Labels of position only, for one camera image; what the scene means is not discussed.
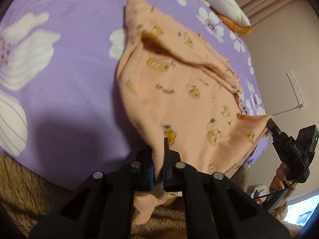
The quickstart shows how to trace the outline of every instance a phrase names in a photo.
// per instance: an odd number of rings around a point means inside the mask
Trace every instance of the purple bed sheet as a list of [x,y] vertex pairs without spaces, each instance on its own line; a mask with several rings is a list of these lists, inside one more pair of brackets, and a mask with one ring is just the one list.
[[[240,77],[245,114],[265,114],[244,42],[201,0],[147,0],[192,29]],[[126,0],[14,0],[0,23],[0,147],[47,180],[73,189],[118,170],[145,145],[115,83],[125,48]],[[246,162],[253,164],[267,138]]]

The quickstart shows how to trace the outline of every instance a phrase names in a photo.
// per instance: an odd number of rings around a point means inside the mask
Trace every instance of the metal bolt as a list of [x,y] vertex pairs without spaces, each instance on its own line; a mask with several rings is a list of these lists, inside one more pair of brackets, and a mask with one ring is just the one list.
[[183,168],[185,168],[186,164],[183,163],[183,162],[178,162],[178,163],[175,164],[175,166],[178,169],[183,169]]
[[221,172],[215,172],[213,176],[216,180],[222,180],[224,178],[224,174],[222,174]]
[[131,162],[131,166],[133,168],[139,168],[141,167],[141,163],[139,161],[134,161],[134,162]]
[[94,179],[101,179],[103,177],[103,172],[95,172],[93,174]]

